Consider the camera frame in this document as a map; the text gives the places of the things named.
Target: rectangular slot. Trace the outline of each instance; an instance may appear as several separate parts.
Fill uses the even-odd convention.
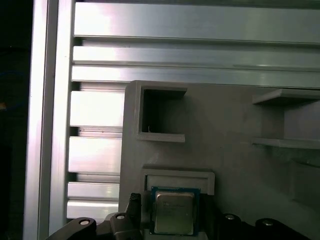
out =
[[[253,96],[252,103],[272,106],[290,106],[320,100],[320,91],[277,89],[263,95]]]
[[[182,98],[186,87],[142,87],[137,139],[185,142],[181,121],[185,119]]]
[[[119,174],[122,140],[70,137],[69,172]]]
[[[119,200],[119,184],[69,182],[68,198],[78,200]]]
[[[254,138],[252,143],[278,148],[320,150],[320,140]]]
[[[123,92],[73,91],[70,125],[79,127],[122,127]]]

